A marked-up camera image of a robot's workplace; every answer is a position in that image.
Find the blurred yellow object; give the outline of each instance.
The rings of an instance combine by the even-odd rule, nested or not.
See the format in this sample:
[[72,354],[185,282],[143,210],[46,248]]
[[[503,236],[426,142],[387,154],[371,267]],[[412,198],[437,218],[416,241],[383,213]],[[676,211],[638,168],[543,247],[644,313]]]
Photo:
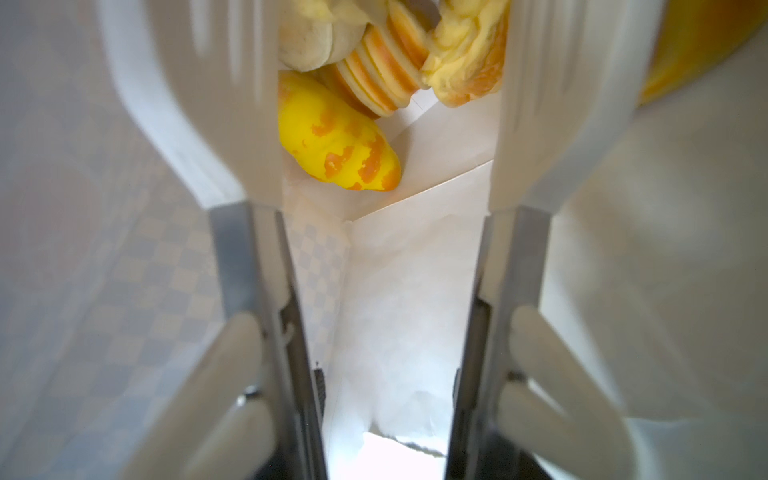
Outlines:
[[349,190],[390,191],[400,161],[379,126],[312,79],[281,71],[280,143],[308,174]]
[[641,93],[646,104],[725,59],[768,16],[768,0],[668,0]]

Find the yellow object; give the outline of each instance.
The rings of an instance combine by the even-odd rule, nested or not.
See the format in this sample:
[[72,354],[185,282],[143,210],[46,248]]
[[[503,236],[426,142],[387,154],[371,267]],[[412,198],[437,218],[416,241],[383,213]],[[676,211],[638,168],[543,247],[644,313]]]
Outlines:
[[669,0],[640,104],[725,59],[768,16],[768,0]]
[[390,191],[400,161],[373,120],[306,74],[281,71],[280,143],[308,174],[349,190]]

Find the checkered pattern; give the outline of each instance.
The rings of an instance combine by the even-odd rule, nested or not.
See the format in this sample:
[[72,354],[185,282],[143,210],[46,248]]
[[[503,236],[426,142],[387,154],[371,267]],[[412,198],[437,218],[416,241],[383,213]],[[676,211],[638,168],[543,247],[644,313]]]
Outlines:
[[89,253],[60,283],[19,289],[0,251],[0,464],[167,172],[111,87],[91,3],[0,2],[0,204],[30,164],[76,172],[98,199]]
[[[288,216],[310,359],[326,366],[346,239]],[[3,478],[111,478],[223,324],[207,215],[156,189],[39,399]]]

